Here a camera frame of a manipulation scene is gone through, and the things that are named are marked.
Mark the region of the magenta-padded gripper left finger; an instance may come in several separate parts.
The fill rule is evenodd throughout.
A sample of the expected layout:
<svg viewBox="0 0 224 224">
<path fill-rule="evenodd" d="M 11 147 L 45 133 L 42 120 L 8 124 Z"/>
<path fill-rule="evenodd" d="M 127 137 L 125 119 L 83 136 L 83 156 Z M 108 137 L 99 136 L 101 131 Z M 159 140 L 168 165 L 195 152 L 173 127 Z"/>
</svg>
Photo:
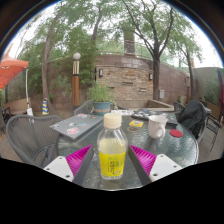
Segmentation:
<svg viewBox="0 0 224 224">
<path fill-rule="evenodd" d="M 44 170 L 81 186 L 93 154 L 93 145 L 89 145 L 67 157 L 58 156 Z"/>
</svg>

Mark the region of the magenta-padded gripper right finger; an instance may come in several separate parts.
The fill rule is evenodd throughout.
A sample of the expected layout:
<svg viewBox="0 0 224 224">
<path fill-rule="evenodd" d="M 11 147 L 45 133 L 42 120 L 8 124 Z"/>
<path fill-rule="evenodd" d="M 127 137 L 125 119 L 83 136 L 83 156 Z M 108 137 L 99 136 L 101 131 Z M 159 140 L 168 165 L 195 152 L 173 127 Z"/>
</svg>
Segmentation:
<svg viewBox="0 0 224 224">
<path fill-rule="evenodd" d="M 143 186 L 182 169 L 165 154 L 154 155 L 137 146 L 130 145 L 128 154 Z"/>
</svg>

